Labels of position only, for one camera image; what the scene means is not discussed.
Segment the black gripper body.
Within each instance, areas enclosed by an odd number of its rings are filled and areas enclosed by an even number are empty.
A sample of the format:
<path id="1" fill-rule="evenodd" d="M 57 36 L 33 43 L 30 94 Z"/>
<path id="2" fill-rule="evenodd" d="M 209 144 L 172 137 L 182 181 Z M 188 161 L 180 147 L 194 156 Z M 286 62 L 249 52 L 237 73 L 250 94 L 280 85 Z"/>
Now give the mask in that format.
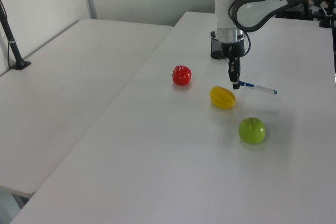
<path id="1" fill-rule="evenodd" d="M 224 59 L 229 59 L 232 62 L 240 62 L 240 57 L 245 53 L 244 41 L 234 43 L 221 43 L 221 50 Z"/>

